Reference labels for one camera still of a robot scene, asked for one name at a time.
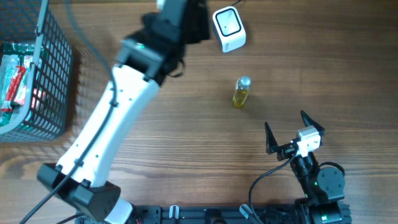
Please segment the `black base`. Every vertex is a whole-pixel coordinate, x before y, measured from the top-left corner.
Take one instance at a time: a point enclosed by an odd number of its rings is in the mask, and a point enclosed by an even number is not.
[[[340,205],[344,214],[337,222],[310,222],[348,224],[352,222],[349,205]],[[255,208],[264,224],[306,224],[295,205],[268,205]],[[252,224],[239,211],[239,207],[180,207],[178,219],[169,218],[169,207],[136,206],[137,216],[128,224]],[[100,224],[88,217],[77,218],[75,224]]]

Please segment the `yellow liquid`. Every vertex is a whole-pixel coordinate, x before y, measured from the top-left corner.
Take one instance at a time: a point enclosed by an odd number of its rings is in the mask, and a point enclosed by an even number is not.
[[[235,90],[234,98],[232,99],[232,104],[234,107],[237,109],[242,109],[248,94],[249,90]]]

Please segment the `cable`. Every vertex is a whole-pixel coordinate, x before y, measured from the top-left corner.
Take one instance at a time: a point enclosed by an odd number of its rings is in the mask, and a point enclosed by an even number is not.
[[[94,56],[101,62],[102,66],[105,68],[106,72],[109,75],[109,79],[112,82],[113,86],[113,97],[111,100],[111,107],[109,108],[104,121],[102,122],[101,126],[98,128],[97,132],[91,139],[91,141],[88,143],[86,149],[83,151],[83,153],[80,155],[79,159],[75,162],[75,165],[71,169],[71,171],[62,179],[62,181],[47,195],[43,198],[41,202],[39,202],[25,217],[22,219],[20,224],[26,223],[52,196],[54,196],[68,181],[68,179],[75,173],[75,171],[79,168],[81,162],[87,155],[88,151],[91,149],[95,141],[97,140],[98,136],[101,134],[102,130],[104,129],[106,123],[109,121],[109,118],[111,117],[111,114],[114,109],[114,105],[117,104],[117,86],[116,86],[116,80],[113,77],[112,70],[109,67],[108,63],[106,60],[101,56],[101,54],[97,51],[97,49],[91,44],[91,42],[87,39],[87,37],[84,35],[84,33],[81,31],[79,25],[77,24],[72,9],[70,7],[70,0],[65,0],[66,4],[66,9],[67,9],[67,14],[68,18],[70,21],[70,24],[73,26],[75,32],[78,34],[79,38],[84,42],[84,44],[91,50],[91,52],[94,54]]]
[[[69,222],[70,220],[74,220],[75,218],[82,217],[83,215],[84,215],[83,213],[76,214],[76,215],[72,215],[72,216],[69,217],[69,218],[66,218],[66,219],[64,219],[64,220],[62,220],[62,221],[60,221],[60,222],[57,222],[57,224],[64,224],[64,223],[67,223],[67,222]]]
[[[252,200],[251,200],[251,192],[253,191],[253,188],[256,186],[256,184],[257,184],[261,179],[265,178],[266,176],[268,176],[269,174],[271,174],[271,173],[273,173],[273,172],[275,172],[275,171],[280,170],[281,168],[285,167],[287,164],[290,164],[290,162],[292,162],[292,160],[296,157],[297,151],[298,151],[298,149],[296,149],[296,150],[294,151],[294,155],[293,155],[288,161],[286,161],[286,162],[283,163],[282,165],[280,165],[280,166],[278,166],[278,167],[276,167],[276,168],[274,168],[274,169],[272,169],[272,170],[266,172],[265,174],[262,174],[261,176],[259,176],[259,177],[253,182],[253,184],[251,184],[251,187],[250,187],[250,190],[249,190],[249,205],[250,205],[250,209],[253,211],[253,215],[255,216],[255,218],[257,219],[257,221],[258,221],[260,224],[263,224],[263,222],[262,222],[262,221],[260,220],[260,218],[257,216],[256,211],[254,211],[253,203],[252,203]]]
[[[231,6],[235,6],[237,3],[241,2],[242,0],[237,0],[234,4],[232,4]]]

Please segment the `small glass bottle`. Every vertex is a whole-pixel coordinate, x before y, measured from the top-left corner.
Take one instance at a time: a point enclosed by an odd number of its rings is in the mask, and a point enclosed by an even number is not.
[[[248,76],[243,76],[239,78],[235,86],[235,94],[232,99],[232,104],[237,109],[242,109],[244,102],[249,94],[249,89],[251,85],[251,79]]]

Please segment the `green led light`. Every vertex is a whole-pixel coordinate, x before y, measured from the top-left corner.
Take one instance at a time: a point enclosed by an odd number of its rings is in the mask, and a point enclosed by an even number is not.
[[[137,46],[138,46],[139,48],[141,48],[141,49],[144,49],[144,48],[145,48],[145,45],[142,44],[142,43],[137,43]]]

